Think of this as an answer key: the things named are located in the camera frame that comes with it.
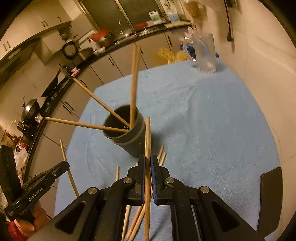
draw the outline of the plug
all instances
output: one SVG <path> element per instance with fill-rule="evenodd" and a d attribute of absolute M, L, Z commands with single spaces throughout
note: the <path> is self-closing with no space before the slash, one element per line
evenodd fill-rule
<path fill-rule="evenodd" d="M 227 37 L 226 37 L 227 41 L 231 42 L 233 40 L 233 38 L 231 37 L 231 32 L 229 32 L 227 34 Z"/>

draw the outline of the electrical cord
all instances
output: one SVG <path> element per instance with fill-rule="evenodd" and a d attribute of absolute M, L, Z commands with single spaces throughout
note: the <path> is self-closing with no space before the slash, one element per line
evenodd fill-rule
<path fill-rule="evenodd" d="M 227 9 L 227 4 L 226 4 L 225 0 L 223 0 L 223 1 L 224 1 L 224 5 L 225 5 L 225 10 L 226 10 L 226 15 L 227 15 L 227 21 L 228 21 L 228 27 L 229 27 L 229 32 L 227 34 L 226 39 L 227 39 L 227 41 L 231 42 L 233 40 L 233 38 L 231 37 L 231 27 L 230 27 L 228 9 Z"/>

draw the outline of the frying pan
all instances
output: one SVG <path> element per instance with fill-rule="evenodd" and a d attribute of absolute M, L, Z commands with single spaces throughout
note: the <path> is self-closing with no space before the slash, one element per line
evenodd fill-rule
<path fill-rule="evenodd" d="M 48 97 L 51 94 L 51 92 L 56 88 L 57 83 L 59 81 L 58 76 L 59 76 L 60 72 L 61 72 L 61 66 L 59 66 L 59 70 L 58 70 L 55 78 L 47 86 L 47 88 L 45 89 L 45 91 L 43 92 L 43 94 L 41 95 L 41 97 L 45 97 L 45 98 Z"/>
<path fill-rule="evenodd" d="M 35 120 L 35 117 L 39 113 L 39 104 L 37 99 L 31 99 L 26 105 L 24 104 L 24 110 L 22 111 L 21 119 L 25 124 L 30 124 L 31 121 Z"/>

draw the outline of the light blue cloth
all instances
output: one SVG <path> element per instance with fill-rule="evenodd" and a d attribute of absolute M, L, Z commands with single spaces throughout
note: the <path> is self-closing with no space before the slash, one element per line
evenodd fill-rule
<path fill-rule="evenodd" d="M 115 109 L 129 103 L 131 76 L 99 87 L 94 94 Z M 164 145 L 164 166 L 191 187 L 209 186 L 254 229 L 260 207 L 262 173 L 280 166 L 276 144 L 256 101 L 222 60 L 217 72 L 201 74 L 192 62 L 139 72 L 137 107 L 151 117 L 153 154 Z M 95 100 L 80 121 L 102 125 L 108 112 Z M 127 175 L 137 158 L 107 139 L 102 131 L 77 127 L 67 151 L 79 193 L 103 189 Z M 75 199 L 66 174 L 59 179 L 55 214 Z M 136 207 L 132 208 L 132 219 Z M 172 240 L 170 207 L 151 204 L 151 240 Z M 144 240 L 144 222 L 135 238 Z"/>

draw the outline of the dark gray cup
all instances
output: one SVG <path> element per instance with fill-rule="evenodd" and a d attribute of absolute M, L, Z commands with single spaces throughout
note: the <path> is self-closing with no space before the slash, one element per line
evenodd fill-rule
<path fill-rule="evenodd" d="M 130 105 L 123 105 L 114 110 L 121 118 L 130 122 Z M 104 122 L 104 126 L 128 129 L 120 120 L 110 114 Z M 145 121 L 138 108 L 136 109 L 136 121 L 134 127 L 125 133 L 117 131 L 103 131 L 104 135 L 111 139 L 116 145 L 119 145 L 127 153 L 134 157 L 145 154 Z"/>

